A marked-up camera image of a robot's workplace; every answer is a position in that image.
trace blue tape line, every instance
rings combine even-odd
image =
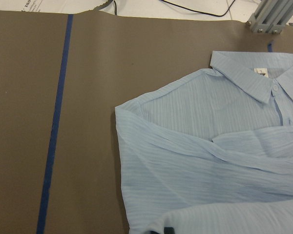
[[[57,96],[56,96],[55,106],[54,106],[53,123],[52,123],[51,136],[50,136],[50,142],[49,142],[48,156],[47,156],[47,162],[46,162],[45,172],[44,172],[42,196],[40,201],[40,209],[39,209],[37,231],[36,231],[37,234],[43,234],[44,232],[45,220],[46,220],[47,209],[48,209],[49,190],[51,186],[52,169],[53,169],[53,163],[54,163],[54,157],[55,157],[55,149],[57,145],[57,137],[58,137],[60,115],[61,115],[63,89],[64,89],[64,82],[65,82],[65,75],[66,75],[67,58],[68,58],[72,23],[73,23],[73,15],[68,15],[58,90],[57,90]]]
[[[273,45],[273,40],[271,42],[268,43],[267,45],[267,49],[268,49],[268,52],[272,52],[272,45]]]

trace metal frame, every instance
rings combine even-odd
[[[279,34],[293,15],[293,0],[262,0],[247,24],[253,32]]]

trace clothing label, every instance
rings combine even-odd
[[[263,76],[269,78],[267,68],[254,68],[254,71],[260,75],[263,75]]]

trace shirt button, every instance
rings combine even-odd
[[[272,88],[273,90],[278,91],[278,86],[276,84]]]

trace black cable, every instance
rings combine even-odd
[[[182,8],[182,9],[186,9],[186,10],[188,10],[188,11],[192,11],[192,12],[195,12],[195,13],[200,13],[200,14],[208,15],[208,16],[215,16],[215,17],[223,17],[226,13],[228,13],[228,11],[229,11],[230,8],[232,7],[233,3],[235,2],[235,0],[233,0],[232,3],[231,3],[231,5],[228,7],[227,11],[226,11],[225,13],[223,13],[222,15],[215,15],[215,14],[208,13],[208,12],[192,10],[192,9],[186,8],[186,7],[184,7],[184,6],[177,5],[177,4],[175,4],[175,3],[172,3],[172,2],[169,2],[169,1],[166,1],[166,0],[159,0],[159,1],[162,1],[162,2],[168,3],[168,4],[173,5],[173,6],[176,6],[176,7],[180,7],[180,8]]]
[[[110,4],[113,2],[114,0],[107,0],[105,3],[103,3],[102,5],[100,6],[96,6],[95,8],[93,8],[93,10],[97,10],[97,11],[100,11],[104,8],[106,8],[107,6],[110,6]]]
[[[115,15],[117,15],[117,5],[116,5],[116,1],[114,1],[114,13],[115,13]]]

